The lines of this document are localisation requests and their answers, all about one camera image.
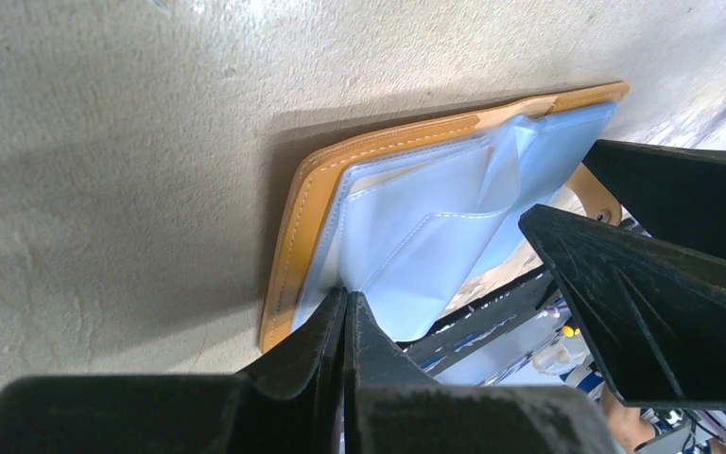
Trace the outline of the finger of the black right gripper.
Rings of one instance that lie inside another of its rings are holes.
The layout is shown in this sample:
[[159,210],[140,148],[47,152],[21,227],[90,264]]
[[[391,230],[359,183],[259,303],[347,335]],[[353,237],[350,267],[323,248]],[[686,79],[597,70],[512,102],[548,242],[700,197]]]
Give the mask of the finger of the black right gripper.
[[620,402],[726,414],[726,260],[546,205],[518,224]]
[[653,237],[726,260],[726,150],[600,139],[583,163]]

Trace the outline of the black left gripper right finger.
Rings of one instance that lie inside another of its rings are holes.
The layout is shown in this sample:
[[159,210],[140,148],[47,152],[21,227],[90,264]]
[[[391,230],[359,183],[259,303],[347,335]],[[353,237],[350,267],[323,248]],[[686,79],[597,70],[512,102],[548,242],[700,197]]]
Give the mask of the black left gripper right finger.
[[352,292],[344,327],[348,453],[613,453],[601,411],[563,386],[443,385],[379,328]]

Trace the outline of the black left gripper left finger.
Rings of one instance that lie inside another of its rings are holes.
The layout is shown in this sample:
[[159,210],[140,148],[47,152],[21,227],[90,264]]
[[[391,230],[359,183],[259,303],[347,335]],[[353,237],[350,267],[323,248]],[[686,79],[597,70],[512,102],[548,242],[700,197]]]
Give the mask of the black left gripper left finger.
[[335,453],[347,293],[230,375],[58,375],[0,392],[0,453]]

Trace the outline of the yellow leather card holder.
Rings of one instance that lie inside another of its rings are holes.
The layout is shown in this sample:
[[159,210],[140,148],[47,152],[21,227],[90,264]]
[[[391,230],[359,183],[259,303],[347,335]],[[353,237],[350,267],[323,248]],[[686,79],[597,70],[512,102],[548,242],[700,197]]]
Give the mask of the yellow leather card holder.
[[424,336],[533,260],[519,217],[537,204],[610,224],[616,198],[583,165],[624,81],[526,97],[358,135],[306,157],[289,189],[258,345],[272,349],[332,288],[362,292],[394,341]]

